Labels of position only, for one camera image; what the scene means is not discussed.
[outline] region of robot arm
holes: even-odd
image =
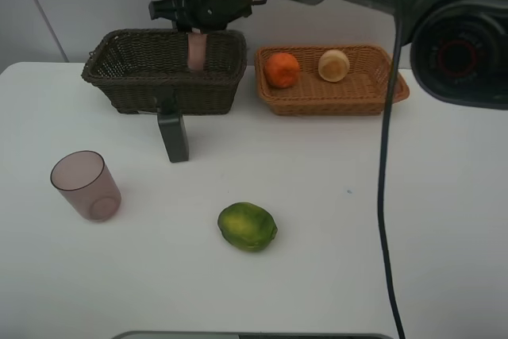
[[[317,5],[324,0],[293,0]],[[395,14],[395,0],[345,0]],[[152,19],[204,33],[252,14],[267,0],[161,0]],[[508,0],[402,0],[404,44],[418,82],[443,101],[508,109]]]

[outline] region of transparent cup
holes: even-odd
[[[86,220],[104,222],[121,204],[117,184],[104,158],[93,151],[65,156],[51,171],[51,183]]]
[[[189,45],[187,66],[192,71],[202,71],[206,62],[206,40],[207,35],[201,33],[187,34]]]

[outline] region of black stand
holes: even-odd
[[[189,160],[189,143],[175,94],[171,88],[159,92],[157,97],[157,121],[160,134],[172,163]]]

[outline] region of light brown wicker basket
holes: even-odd
[[[348,75],[339,83],[328,83],[318,74],[323,53],[340,49],[351,62]],[[289,89],[268,85],[264,65],[271,55],[287,52],[300,63],[298,83]],[[372,45],[274,46],[261,48],[256,55],[259,96],[278,115],[373,115],[381,114],[387,93],[391,59]],[[410,96],[410,89],[399,74],[394,102]]]

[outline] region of black cable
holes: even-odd
[[[378,224],[385,276],[387,279],[388,298],[390,299],[391,311],[394,315],[399,339],[406,339],[400,313],[398,312],[397,299],[395,298],[394,280],[391,274],[390,251],[388,249],[387,229],[384,221],[384,194],[387,177],[388,141],[390,135],[391,107],[394,101],[395,85],[398,80],[398,66],[402,54],[402,29],[403,29],[403,0],[395,0],[395,47],[394,58],[391,65],[390,80],[387,87],[387,100],[384,106],[383,127],[381,130],[381,155],[379,159],[379,182],[378,182]]]

